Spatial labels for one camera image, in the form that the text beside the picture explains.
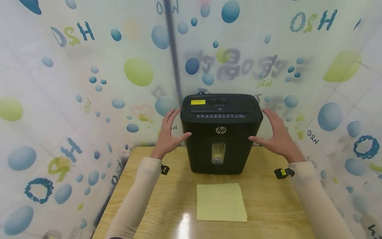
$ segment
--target wooden table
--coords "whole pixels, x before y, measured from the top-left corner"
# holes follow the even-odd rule
[[[108,227],[134,183],[141,159],[153,147],[136,147],[118,181],[93,239],[104,239]],[[134,239],[310,239],[315,238],[289,179],[273,173],[287,168],[286,160],[263,147],[253,147],[240,175],[193,173],[187,150],[178,147],[163,163],[171,169],[161,175]],[[196,185],[239,183],[248,222],[197,221]]]

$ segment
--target beige sleeve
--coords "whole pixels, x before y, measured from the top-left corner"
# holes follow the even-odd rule
[[[342,216],[321,186],[311,162],[289,164],[295,175],[291,177],[301,205],[317,239],[354,238]]]
[[[113,237],[131,239],[134,237],[159,179],[161,165],[162,161],[159,159],[146,157],[142,160],[135,182],[115,215],[106,239]]]

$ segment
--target paper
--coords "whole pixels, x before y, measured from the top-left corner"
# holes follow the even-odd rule
[[[247,221],[241,188],[235,184],[198,184],[196,219]]]

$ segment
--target yellow warning label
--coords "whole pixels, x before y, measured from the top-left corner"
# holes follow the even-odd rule
[[[205,99],[193,100],[191,101],[191,104],[206,104],[206,100]]]

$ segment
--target paper shredder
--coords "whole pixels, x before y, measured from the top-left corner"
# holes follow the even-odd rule
[[[240,174],[263,115],[254,96],[203,94],[185,97],[180,113],[193,172]]]

